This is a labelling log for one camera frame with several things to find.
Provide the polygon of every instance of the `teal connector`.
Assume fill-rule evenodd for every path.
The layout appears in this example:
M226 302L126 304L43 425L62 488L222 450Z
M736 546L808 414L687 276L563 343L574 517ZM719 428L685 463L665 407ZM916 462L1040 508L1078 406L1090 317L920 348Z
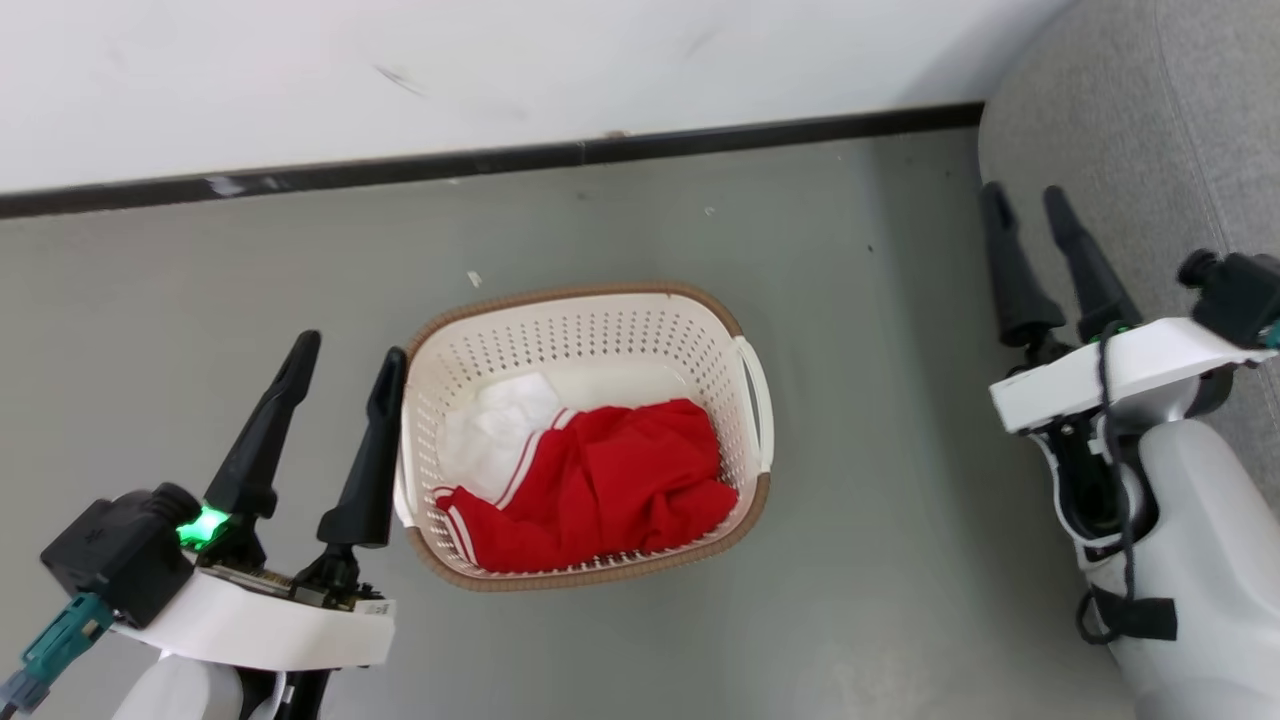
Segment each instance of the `teal connector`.
M99 596L81 593L72 598L36 642L23 651L23 669L0 685L0 701L29 715L49 697L54 680L93 647L114 621L111 609Z

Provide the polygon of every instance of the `gray floor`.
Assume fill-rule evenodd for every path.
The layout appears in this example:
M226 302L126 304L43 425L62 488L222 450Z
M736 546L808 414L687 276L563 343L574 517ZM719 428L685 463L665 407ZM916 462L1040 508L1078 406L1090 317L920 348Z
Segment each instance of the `gray floor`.
M780 419L727 555L628 583L472 594L397 538L389 665L326 717L1132 717L1030 443L1001 433L974 133L832 142L0 223L0 647L63 598L37 562L84 505L201 492L294 333L325 346L262 527L317 551L384 348L548 286L676 278L739 316ZM467 272L483 278L472 287ZM109 717L152 653L110 637L37 715ZM14 661L0 664L8 673Z

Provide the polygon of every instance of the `white wall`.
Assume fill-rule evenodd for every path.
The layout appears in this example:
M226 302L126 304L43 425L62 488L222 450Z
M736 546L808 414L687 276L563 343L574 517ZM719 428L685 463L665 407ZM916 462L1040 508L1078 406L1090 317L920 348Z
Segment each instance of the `white wall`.
M0 192L978 100L1069 0L41 0Z

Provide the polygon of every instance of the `white towel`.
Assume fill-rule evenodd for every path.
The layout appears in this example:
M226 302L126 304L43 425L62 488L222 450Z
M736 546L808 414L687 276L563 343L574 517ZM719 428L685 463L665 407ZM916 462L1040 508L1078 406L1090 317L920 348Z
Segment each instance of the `white towel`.
M461 486L506 507L529 471L539 437L563 428L573 415L541 373L481 389L466 406L444 414L438 452L447 484L433 493L440 497Z

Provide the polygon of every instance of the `black strap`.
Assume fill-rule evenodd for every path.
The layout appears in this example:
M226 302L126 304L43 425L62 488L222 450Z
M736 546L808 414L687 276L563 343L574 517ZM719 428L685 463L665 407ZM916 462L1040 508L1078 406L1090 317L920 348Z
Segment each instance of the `black strap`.
M1144 597L1126 603L1124 596L1092 587L1093 603L1107 628L1130 638L1178 639L1178 609L1171 597Z

